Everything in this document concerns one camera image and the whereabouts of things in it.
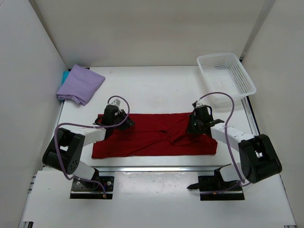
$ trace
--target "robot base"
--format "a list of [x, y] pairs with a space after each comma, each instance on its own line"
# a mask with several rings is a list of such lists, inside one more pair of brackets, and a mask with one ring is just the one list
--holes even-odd
[[[244, 200], [244, 193], [242, 187], [234, 186], [237, 181], [230, 181], [221, 183], [218, 185], [218, 182], [214, 182], [215, 176], [199, 176], [199, 195], [200, 201], [213, 201], [213, 200]], [[221, 191], [231, 188], [223, 193], [217, 194], [204, 194], [211, 191]]]
[[[106, 191], [106, 199], [111, 200], [113, 198], [114, 177], [113, 176], [100, 176], [100, 182], [104, 185]], [[105, 195], [100, 186], [95, 190], [88, 190], [77, 179], [73, 179], [70, 199], [95, 199], [104, 200]]]

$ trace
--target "white plastic basket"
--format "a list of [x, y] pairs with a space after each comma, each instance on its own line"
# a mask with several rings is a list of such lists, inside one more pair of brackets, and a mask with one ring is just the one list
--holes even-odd
[[[197, 58], [209, 92], [223, 92], [231, 95], [234, 100], [254, 94], [257, 89], [249, 75], [233, 53], [220, 53], [199, 56]], [[229, 101], [224, 95], [210, 95], [214, 104]]]

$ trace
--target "white panel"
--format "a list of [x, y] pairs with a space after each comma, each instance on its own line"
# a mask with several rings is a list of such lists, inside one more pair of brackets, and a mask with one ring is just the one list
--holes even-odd
[[[184, 113], [193, 110], [192, 103], [206, 94], [204, 81], [198, 66], [145, 66], [145, 67], [94, 67], [91, 70], [105, 76], [104, 83], [86, 106], [65, 101], [60, 123], [92, 124], [98, 114], [103, 114], [110, 96], [127, 99], [131, 113]], [[127, 110], [122, 101], [120, 107]], [[228, 107], [213, 106], [213, 116], [226, 120]], [[250, 127], [242, 104], [236, 104], [230, 126], [250, 133]], [[79, 129], [64, 126], [67, 129]], [[159, 166], [159, 165], [226, 165], [231, 162], [227, 146], [219, 142], [216, 155], [199, 156], [131, 156], [126, 158], [92, 159], [93, 144], [82, 150], [81, 160], [91, 166]], [[233, 150], [239, 161], [239, 154]]]
[[0, 227], [10, 228], [18, 226], [41, 167], [66, 66], [27, 0], [1, 5], [0, 53]]
[[264, 0], [35, 0], [69, 68], [196, 65], [240, 57]]
[[33, 228], [283, 228], [295, 221], [279, 175], [245, 187], [245, 200], [200, 201], [196, 172], [115, 173], [111, 200], [70, 199], [71, 182], [40, 171], [24, 220]]
[[304, 1], [277, 0], [243, 64], [257, 88], [250, 97], [258, 126], [270, 136], [299, 227], [304, 227]]

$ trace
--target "purple cloth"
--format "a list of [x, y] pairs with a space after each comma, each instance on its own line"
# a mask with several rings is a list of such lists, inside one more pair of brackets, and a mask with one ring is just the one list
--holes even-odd
[[60, 100], [71, 99], [85, 106], [104, 80], [104, 76], [75, 64], [58, 90], [57, 97]]

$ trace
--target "cable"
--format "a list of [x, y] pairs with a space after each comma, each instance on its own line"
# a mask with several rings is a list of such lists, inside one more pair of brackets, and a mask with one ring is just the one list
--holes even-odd
[[225, 122], [225, 127], [224, 127], [224, 128], [225, 128], [225, 138], [226, 138], [226, 143], [227, 143], [228, 151], [229, 151], [230, 157], [231, 157], [231, 159], [232, 159], [232, 163], [233, 163], [233, 165], [234, 165], [234, 167], [235, 167], [235, 169], [236, 169], [236, 171], [237, 171], [238, 177], [239, 177], [239, 179], [240, 179], [240, 182], [239, 182], [238, 184], [245, 183], [245, 180], [242, 178], [242, 175], [241, 175], [241, 173], [240, 173], [240, 171], [239, 171], [239, 169], [238, 169], [236, 160], [235, 160], [234, 157], [233, 157], [233, 153], [232, 153], [232, 150], [231, 150], [231, 147], [230, 147], [229, 138], [228, 138], [227, 126], [228, 126], [228, 122], [229, 122], [229, 120], [231, 119], [232, 114], [233, 114], [233, 112], [234, 112], [234, 108], [235, 108], [234, 100], [233, 100], [233, 98], [232, 98], [230, 95], [228, 95], [228, 94], [226, 94], [226, 93], [223, 93], [223, 92], [212, 92], [212, 93], [208, 93], [208, 94], [205, 94], [204, 96], [200, 97], [196, 102], [198, 102], [198, 101], [200, 101], [201, 99], [203, 99], [204, 97], [209, 96], [209, 95], [212, 95], [212, 94], [222, 94], [222, 95], [225, 95], [225, 96], [227, 96], [227, 97], [231, 100], [231, 102], [232, 102], [231, 112], [230, 112], [230, 115], [228, 116], [228, 118], [227, 118], [227, 120], [226, 120], [226, 122]]
[[85, 128], [110, 128], [110, 127], [118, 127], [118, 126], [122, 125], [124, 123], [124, 121], [129, 117], [130, 106], [129, 106], [129, 103], [123, 97], [117, 96], [117, 95], [111, 96], [108, 99], [108, 103], [114, 97], [121, 98], [127, 104], [127, 106], [128, 106], [128, 113], [127, 113], [127, 115], [125, 116], [125, 118], [120, 123], [114, 124], [114, 125], [111, 125], [111, 126], [87, 126], [87, 125], [81, 125], [81, 124], [76, 124], [76, 123], [61, 123], [61, 124], [57, 125], [57, 127], [55, 128], [55, 132], [54, 132], [55, 149], [56, 149], [57, 157], [58, 157], [58, 160], [59, 160], [60, 168], [61, 168], [64, 176], [69, 181], [72, 180], [72, 179], [78, 179], [78, 180], [81, 180], [81, 181], [86, 181], [86, 182], [91, 182], [91, 183], [97, 183], [97, 184], [99, 184], [101, 186], [102, 190], [104, 191], [104, 198], [105, 199], [106, 199], [105, 188], [102, 185], [102, 183], [100, 183], [99, 181], [96, 181], [96, 180], [87, 180], [87, 179], [83, 179], [83, 178], [80, 178], [80, 177], [77, 177], [77, 176], [72, 176], [72, 177], [68, 176], [67, 171], [65, 170], [65, 167], [63, 165], [61, 155], [60, 155], [60, 150], [59, 150], [58, 140], [57, 140], [57, 131], [58, 131], [59, 127], [64, 126], [64, 125], [70, 125], [70, 126], [76, 126], [76, 127], [85, 127]]
[[246, 186], [248, 186], [249, 184], [251, 184], [251, 183], [249, 182], [249, 183], [244, 184], [244, 185], [241, 185], [241, 184], [240, 184], [240, 186], [241, 186], [241, 187], [246, 187]]

